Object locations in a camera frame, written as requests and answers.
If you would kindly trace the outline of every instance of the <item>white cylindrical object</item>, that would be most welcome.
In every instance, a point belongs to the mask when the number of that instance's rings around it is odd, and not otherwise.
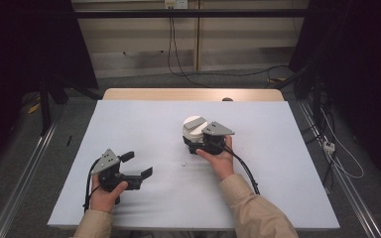
[[[202,140],[202,129],[205,128],[208,125],[208,123],[206,122],[206,120],[204,120],[204,122],[202,124],[200,124],[197,127],[191,128],[190,130],[185,127],[185,124],[187,124],[188,122],[191,122],[193,120],[196,120],[199,117],[200,116],[191,116],[191,117],[188,117],[184,121],[184,127],[183,127],[184,137],[186,137],[188,140],[192,141],[193,143],[201,142],[201,140]]]

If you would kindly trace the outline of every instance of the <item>metal rail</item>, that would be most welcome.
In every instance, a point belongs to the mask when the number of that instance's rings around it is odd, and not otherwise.
[[[161,10],[77,10],[66,11],[22,11],[11,13],[17,16],[40,18],[294,18],[336,14],[323,9],[161,9]]]
[[[14,220],[15,215],[17,214],[18,208],[23,202],[25,193],[29,188],[29,185],[34,177],[37,168],[39,167],[43,155],[45,154],[46,148],[48,147],[49,142],[51,141],[52,136],[54,135],[58,122],[61,120],[63,112],[64,106],[58,106],[56,117],[51,125],[51,128],[44,136],[40,137],[36,149],[33,152],[33,155],[30,157],[30,160],[27,162],[27,165],[24,168],[23,174],[21,175],[17,185],[11,193],[11,196],[8,198],[3,210],[1,211],[0,238],[4,238],[8,233],[12,221]]]
[[[312,119],[310,115],[313,115],[312,109],[309,105],[305,105],[303,102],[299,101],[299,105],[305,114],[305,117],[309,123],[309,125],[312,127],[312,130],[317,136],[319,134],[317,128],[314,126],[315,122]],[[331,157],[329,155],[326,155],[327,161],[330,163]],[[339,161],[338,157],[335,157],[334,159],[339,166],[342,167],[341,162]],[[347,176],[345,173],[343,173],[339,168],[337,168],[334,164],[332,164],[332,170],[338,179],[342,190],[344,191],[348,201],[350,202],[355,214],[357,215],[358,220],[360,221],[361,225],[363,226],[364,231],[367,234],[367,237],[369,238],[381,238],[381,231],[379,229],[379,226],[377,225],[375,219],[373,218],[372,213],[370,212],[369,208],[367,207],[364,200],[361,198],[360,193],[358,193],[357,189],[355,188],[354,184],[352,183],[349,176]]]

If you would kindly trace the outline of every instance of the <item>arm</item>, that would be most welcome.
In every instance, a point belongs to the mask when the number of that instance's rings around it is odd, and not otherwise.
[[[99,187],[98,175],[92,177],[90,209],[88,209],[76,228],[73,237],[110,237],[113,217],[111,211],[116,198],[126,189],[128,183],[122,181],[111,192]]]
[[[232,148],[230,136],[225,137],[225,144]],[[234,215],[237,237],[298,237],[286,215],[267,199],[256,195],[247,181],[234,173],[233,156],[227,152],[217,156],[203,150],[196,152],[209,161],[221,180],[221,190]]]

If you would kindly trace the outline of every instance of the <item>table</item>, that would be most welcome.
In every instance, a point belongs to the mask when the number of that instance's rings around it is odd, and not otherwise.
[[[103,100],[284,101],[277,89],[110,88]]]
[[[235,101],[216,101],[224,97]],[[218,178],[207,161],[189,154],[182,141],[183,120],[197,113],[236,132],[234,151],[251,169],[261,194],[280,207],[297,229],[339,227],[290,107],[279,91],[191,88],[107,90],[104,100],[97,103],[48,224],[74,228],[79,223],[89,167],[111,148],[117,155],[135,151],[136,158],[121,165],[124,174],[154,168],[140,190],[122,194],[121,205],[113,212],[115,227],[233,229]],[[239,164],[234,168],[248,179]]]

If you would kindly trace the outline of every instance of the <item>person's left hand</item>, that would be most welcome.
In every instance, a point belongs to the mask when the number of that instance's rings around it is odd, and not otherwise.
[[[92,190],[100,186],[98,175],[92,176]],[[92,195],[90,209],[111,213],[116,198],[128,187],[128,182],[120,182],[111,192],[99,187]]]

